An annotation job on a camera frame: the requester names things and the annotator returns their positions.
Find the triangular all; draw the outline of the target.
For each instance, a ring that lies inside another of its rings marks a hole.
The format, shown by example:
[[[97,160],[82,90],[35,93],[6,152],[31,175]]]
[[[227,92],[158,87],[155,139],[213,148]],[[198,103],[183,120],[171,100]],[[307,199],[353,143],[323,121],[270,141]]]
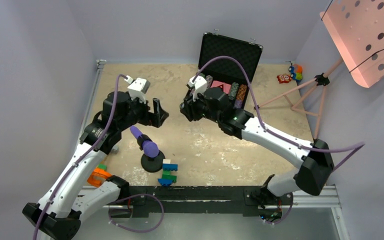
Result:
[[[224,84],[221,84],[219,87],[223,90],[223,92],[225,94],[227,94],[227,95],[229,94],[230,89],[231,89],[231,85],[230,84],[224,83]]]

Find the black aluminium poker case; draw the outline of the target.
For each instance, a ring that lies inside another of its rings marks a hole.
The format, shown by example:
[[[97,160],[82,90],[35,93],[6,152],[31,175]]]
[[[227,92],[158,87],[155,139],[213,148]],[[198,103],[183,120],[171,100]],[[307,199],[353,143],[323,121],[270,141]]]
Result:
[[[247,85],[242,105],[242,109],[244,109],[249,93],[248,83],[251,83],[253,80],[262,52],[262,45],[205,32],[202,36],[198,72],[204,76],[211,75],[213,80],[230,85],[232,83],[238,83],[239,86]],[[228,59],[213,61],[204,70],[201,70],[207,62],[219,56],[228,56],[237,60],[245,73],[242,72],[236,63]]]

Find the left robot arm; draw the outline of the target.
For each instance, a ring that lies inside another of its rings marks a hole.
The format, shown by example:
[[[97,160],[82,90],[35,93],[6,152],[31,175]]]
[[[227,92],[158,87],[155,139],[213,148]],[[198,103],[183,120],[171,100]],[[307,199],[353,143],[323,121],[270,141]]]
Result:
[[[96,167],[122,139],[122,132],[141,124],[159,128],[169,117],[160,101],[153,98],[153,112],[148,102],[140,102],[128,92],[111,92],[102,110],[86,126],[75,152],[53,186],[37,202],[28,202],[22,214],[35,227],[33,238],[42,232],[54,240],[71,240],[82,222],[103,206],[122,205],[132,198],[130,184],[111,175],[92,192],[79,197],[81,189]]]

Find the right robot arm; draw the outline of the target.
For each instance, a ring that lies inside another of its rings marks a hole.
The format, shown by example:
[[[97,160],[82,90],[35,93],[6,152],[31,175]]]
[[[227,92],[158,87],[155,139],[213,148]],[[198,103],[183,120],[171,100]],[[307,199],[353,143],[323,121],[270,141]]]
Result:
[[[198,93],[197,99],[188,95],[179,105],[180,112],[190,121],[202,118],[217,123],[227,135],[262,146],[290,162],[296,169],[281,175],[270,175],[257,194],[250,196],[261,204],[272,204],[283,195],[304,191],[319,196],[334,170],[329,146],[298,139],[277,129],[263,126],[251,112],[235,108],[228,95],[219,88]]]

